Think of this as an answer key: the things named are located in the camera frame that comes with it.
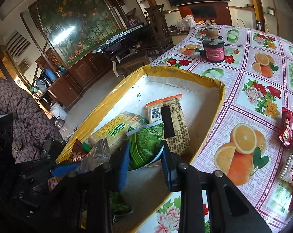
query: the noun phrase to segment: beige snack package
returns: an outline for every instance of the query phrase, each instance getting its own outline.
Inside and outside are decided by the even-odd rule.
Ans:
[[[112,154],[122,146],[123,141],[127,137],[126,132],[128,132],[129,125],[139,129],[146,124],[148,124],[148,121],[145,117],[130,112],[123,112],[90,135],[88,137],[88,144],[93,147],[101,138],[106,137],[110,154]]]
[[[149,123],[162,120],[163,139],[166,139],[171,152],[185,155],[189,152],[190,136],[185,124],[179,99],[182,94],[158,99],[146,104],[149,111]]]

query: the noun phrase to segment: table leg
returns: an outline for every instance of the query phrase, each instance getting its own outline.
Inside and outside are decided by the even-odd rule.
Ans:
[[[113,72],[115,73],[116,77],[119,77],[119,74],[116,71],[116,61],[112,60],[112,62],[113,62]]]

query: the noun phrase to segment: white bucket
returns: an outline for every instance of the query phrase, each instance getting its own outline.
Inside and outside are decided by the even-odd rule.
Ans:
[[[59,103],[55,103],[50,108],[50,113],[54,116],[54,118],[59,117],[62,120],[64,120],[67,117],[67,112],[60,106]]]

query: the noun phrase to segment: orange flower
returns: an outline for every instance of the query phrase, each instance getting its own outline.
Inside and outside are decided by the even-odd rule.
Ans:
[[[268,43],[268,48],[276,50],[277,46],[274,43],[269,42]]]
[[[280,115],[278,111],[278,106],[276,103],[272,103],[270,99],[267,99],[267,108],[264,112],[265,115],[268,117],[270,116],[272,119],[276,120],[277,117]]]

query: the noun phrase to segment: pink label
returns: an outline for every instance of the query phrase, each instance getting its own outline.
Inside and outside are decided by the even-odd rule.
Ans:
[[[205,47],[206,57],[209,60],[219,61],[224,59],[224,48],[208,48]]]

